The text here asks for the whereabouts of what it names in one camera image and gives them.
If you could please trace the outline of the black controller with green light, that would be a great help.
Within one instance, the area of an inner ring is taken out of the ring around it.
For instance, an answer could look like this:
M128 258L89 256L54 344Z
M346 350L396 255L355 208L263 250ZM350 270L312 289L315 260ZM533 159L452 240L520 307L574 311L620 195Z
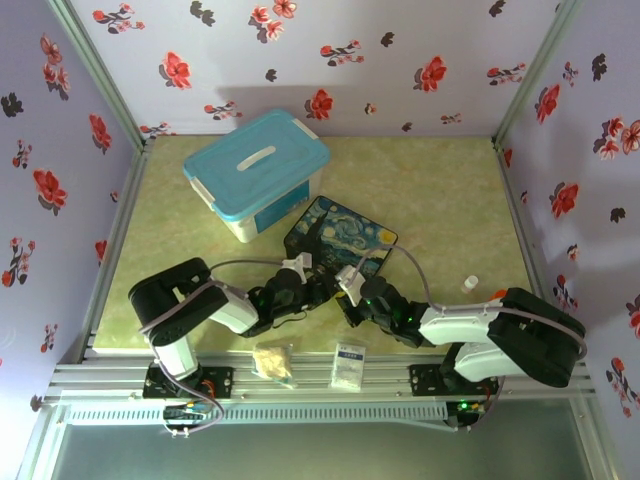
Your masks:
M454 430L470 431L486 414L483 402L460 400L447 402L446 424Z

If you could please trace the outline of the white packet with blue label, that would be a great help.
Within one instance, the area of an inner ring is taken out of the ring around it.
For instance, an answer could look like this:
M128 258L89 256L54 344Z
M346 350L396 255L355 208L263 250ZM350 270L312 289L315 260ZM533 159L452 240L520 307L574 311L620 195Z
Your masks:
M364 377L365 358L364 346L338 343L333 359L330 387L359 392Z

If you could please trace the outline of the starry night painted tin box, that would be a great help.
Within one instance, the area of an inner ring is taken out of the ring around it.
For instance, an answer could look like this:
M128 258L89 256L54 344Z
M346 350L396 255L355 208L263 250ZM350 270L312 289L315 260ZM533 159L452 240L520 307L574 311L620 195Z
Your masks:
M394 245L398 235L387 227L325 196L316 197L285 235L283 245L288 259L308 253L312 269L336 276L346 266L362 263L360 274L376 275L390 252L368 250Z

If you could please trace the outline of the aluminium mounting rail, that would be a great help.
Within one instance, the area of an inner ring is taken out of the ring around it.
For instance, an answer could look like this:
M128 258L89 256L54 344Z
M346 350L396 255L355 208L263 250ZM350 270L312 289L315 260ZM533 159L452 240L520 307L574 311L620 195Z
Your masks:
M228 366L234 369L231 397L223 403L342 403L342 402L410 402L409 367L433 363L438 355L394 354L368 355L365 359L362 387L347 392L329 387L333 355L330 353L295 353L291 364L296 387L289 389L261 379L252 373L249 353L209 352L200 362L204 366ZM143 384L151 357L136 349L91 350L80 364L59 364L54 368L49 386L42 395L45 403L80 401L126 402L142 399ZM574 369L569 386L556 389L524 376L505 380L502 400L546 400L593 398L596 396L586 365Z

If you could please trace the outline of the clear bag of beige pieces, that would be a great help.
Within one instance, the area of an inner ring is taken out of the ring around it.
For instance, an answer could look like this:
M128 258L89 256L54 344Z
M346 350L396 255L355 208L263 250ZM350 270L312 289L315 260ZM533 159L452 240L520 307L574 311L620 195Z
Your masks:
M296 387L291 365L292 346L257 345L252 352L253 373L289 389Z

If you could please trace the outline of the aluminium frame corner post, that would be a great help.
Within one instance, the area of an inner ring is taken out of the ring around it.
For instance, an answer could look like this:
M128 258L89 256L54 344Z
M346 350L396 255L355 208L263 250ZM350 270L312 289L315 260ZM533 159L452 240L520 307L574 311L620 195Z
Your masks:
M81 61L92 77L104 100L126 133L134 148L142 152L146 141L139 133L123 96L102 60L94 42L90 38L71 0L45 0L53 14L65 30Z
M571 28L571 24L585 3L586 0L559 0L554 19L536 51L521 85L518 87L514 98L509 104L498 129L492 136L494 149L497 149L502 144L509 129L520 114L520 111L524 108L537 82L544 75L548 63L552 60L555 51L561 45L564 37Z

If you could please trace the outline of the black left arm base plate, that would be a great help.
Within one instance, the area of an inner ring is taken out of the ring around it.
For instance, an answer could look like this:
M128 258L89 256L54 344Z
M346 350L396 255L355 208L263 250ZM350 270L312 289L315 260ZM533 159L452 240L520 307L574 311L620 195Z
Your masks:
M199 366L194 373L181 380L189 388L215 399L229 399L233 386L232 367ZM145 399L192 398L192 395L176 386L158 365L147 370L142 396Z

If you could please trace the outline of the green circuit board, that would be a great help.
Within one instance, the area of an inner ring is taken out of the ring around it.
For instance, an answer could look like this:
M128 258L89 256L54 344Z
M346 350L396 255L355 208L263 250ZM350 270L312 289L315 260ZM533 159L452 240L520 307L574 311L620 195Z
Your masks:
M180 405L170 405L164 408L162 418L165 422L201 422L209 415L210 408L195 404L187 403Z

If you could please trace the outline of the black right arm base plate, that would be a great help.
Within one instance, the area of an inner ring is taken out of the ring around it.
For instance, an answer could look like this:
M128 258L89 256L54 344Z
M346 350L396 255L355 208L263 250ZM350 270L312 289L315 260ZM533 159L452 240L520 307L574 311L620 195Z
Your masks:
M469 381L444 364L410 365L409 383L413 396L492 396L499 387L497 380Z

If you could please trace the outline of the white storage box blue lid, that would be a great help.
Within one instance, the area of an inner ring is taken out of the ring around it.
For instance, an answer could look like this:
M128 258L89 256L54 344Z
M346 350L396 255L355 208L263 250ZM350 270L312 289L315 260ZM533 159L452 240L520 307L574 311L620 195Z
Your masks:
M192 189L242 243L317 196L330 152L301 120L272 110L189 156Z

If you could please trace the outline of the aluminium table side rail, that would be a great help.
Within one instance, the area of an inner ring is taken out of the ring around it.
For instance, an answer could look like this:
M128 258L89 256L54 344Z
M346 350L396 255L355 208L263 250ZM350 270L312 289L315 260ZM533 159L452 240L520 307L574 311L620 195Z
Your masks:
M85 316L82 334L78 341L78 352L74 355L75 363L82 363L87 352L93 348L98 333L105 305L111 289L115 271L124 245L129 224L133 215L144 171L154 148L154 140L144 143L140 152L132 160L125 185L120 195L119 207L114 218L107 246L99 267L98 276Z

